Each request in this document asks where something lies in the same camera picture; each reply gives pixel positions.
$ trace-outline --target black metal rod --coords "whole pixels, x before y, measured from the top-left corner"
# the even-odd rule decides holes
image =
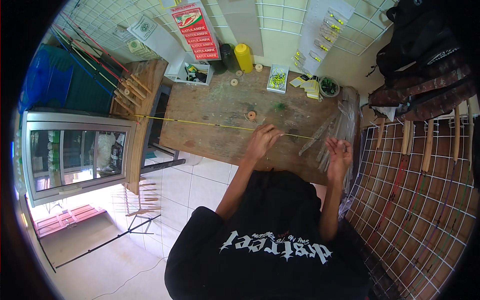
[[[110,244],[110,243],[113,242],[114,240],[121,238],[122,236],[126,235],[127,233],[131,233],[132,230],[135,230],[135,229],[139,228],[139,227],[142,226],[143,224],[146,224],[146,223],[148,223],[148,222],[152,222],[153,220],[155,220],[155,219],[158,218],[159,216],[161,216],[161,215],[158,215],[158,216],[153,217],[153,218],[148,218],[147,221],[141,223],[140,225],[137,225],[137,226],[135,226],[134,228],[129,229],[129,230],[123,232],[122,234],[117,235],[116,237],[112,238],[111,240],[106,241],[105,243],[103,243],[103,244],[101,244],[101,245],[99,245],[99,246],[96,246],[96,247],[93,248],[92,250],[88,250],[87,252],[85,252],[85,253],[83,253],[83,254],[80,254],[80,255],[78,255],[77,257],[73,258],[73,259],[70,259],[70,260],[67,261],[66,263],[62,263],[61,265],[56,266],[55,269],[58,269],[58,268],[66,265],[66,264],[69,264],[69,263],[71,263],[71,262],[73,262],[73,261],[76,261],[76,260],[79,259],[80,257],[83,257],[83,256],[85,256],[85,255],[87,255],[87,254],[89,254],[89,253],[92,253],[93,251],[95,251],[95,250],[97,250],[97,249],[99,249],[99,248],[101,248],[101,247],[103,247],[103,246],[105,246],[105,245],[107,245],[107,244]]]

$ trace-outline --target electrical cable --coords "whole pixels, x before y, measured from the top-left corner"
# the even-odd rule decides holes
[[[107,88],[104,87],[92,74],[90,74],[90,72],[87,71],[87,69],[75,58],[75,56],[73,56],[73,54],[67,49],[67,47],[65,47],[65,45],[60,41],[60,39],[59,39],[59,37],[57,36],[57,34],[55,33],[55,31],[53,31],[52,28],[50,28],[50,30],[52,31],[53,35],[55,36],[55,38],[57,39],[57,41],[60,43],[60,45],[62,45],[62,47],[65,48],[65,50],[66,50],[66,51],[70,54],[70,56],[78,63],[78,65],[79,65],[80,67],[82,67],[82,69],[83,69],[85,72],[87,72],[87,74],[88,74],[90,77],[92,77],[92,78],[96,81],[96,83],[98,83],[101,87],[103,87],[103,89],[106,90],[106,92],[107,92],[110,96],[113,96],[113,94],[112,94],[109,90],[107,90]]]
[[[124,285],[126,285],[127,282],[129,282],[130,280],[132,280],[132,279],[134,279],[135,277],[137,277],[140,273],[148,272],[148,271],[151,271],[151,270],[155,269],[155,267],[158,266],[158,264],[159,264],[161,261],[163,261],[164,259],[166,259],[166,258],[168,258],[168,256],[160,259],[160,260],[156,263],[156,265],[154,265],[152,268],[150,268],[150,269],[148,269],[148,270],[143,270],[143,271],[138,272],[137,275],[135,275],[135,276],[133,276],[132,278],[130,278],[130,279],[128,279],[127,281],[125,281],[125,282],[124,282],[121,286],[119,286],[118,289],[116,289],[113,293],[101,294],[100,296],[96,296],[96,297],[93,298],[92,300],[95,300],[95,299],[100,298],[100,297],[105,296],[105,295],[113,295],[113,294],[115,294],[119,289],[121,289]]]

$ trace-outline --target plastic container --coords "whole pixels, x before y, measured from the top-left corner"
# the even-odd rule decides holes
[[[245,44],[238,44],[235,47],[235,56],[240,65],[240,70],[244,73],[250,73],[253,70],[252,56],[250,48]]]
[[[220,55],[222,56],[222,62],[227,66],[227,69],[230,72],[235,73],[240,70],[235,53],[229,44],[223,44],[220,46]]]
[[[336,85],[336,90],[333,94],[328,94],[326,93],[323,89],[322,89],[322,81],[325,79],[325,78],[328,78],[328,79],[331,79],[332,80],[332,83]],[[338,93],[340,93],[340,86],[338,85],[338,82],[330,77],[330,76],[322,76],[320,77],[320,80],[318,81],[318,83],[320,84],[319,88],[320,88],[320,94],[324,97],[327,97],[327,98],[332,98],[332,97],[336,97],[338,95]]]
[[[227,66],[221,60],[209,60],[208,63],[213,67],[215,74],[223,74],[227,70]]]

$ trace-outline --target glue bottle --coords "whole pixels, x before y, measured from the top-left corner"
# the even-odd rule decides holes
[[[240,70],[244,73],[250,73],[253,70],[252,56],[250,48],[245,44],[238,44],[235,47],[235,56],[240,65]]]

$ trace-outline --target red label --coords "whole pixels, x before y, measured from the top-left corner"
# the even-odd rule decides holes
[[[201,49],[201,48],[207,48],[207,47],[215,47],[215,43],[208,42],[208,43],[196,43],[196,44],[191,44],[190,47],[192,49]]]
[[[218,53],[205,53],[205,54],[195,54],[195,59],[196,60],[212,60],[212,59],[217,59],[218,58]]]
[[[208,47],[202,49],[192,49],[194,54],[216,53],[216,47]]]
[[[186,35],[185,35],[185,38],[187,39],[187,43],[189,45],[190,44],[196,44],[196,43],[208,43],[208,42],[213,43],[213,39],[209,35],[208,36],[203,36],[203,37],[192,37],[192,38],[187,38]]]
[[[192,33],[186,33],[183,36],[185,38],[199,37],[199,36],[210,36],[210,32],[208,32],[208,31],[192,32]]]

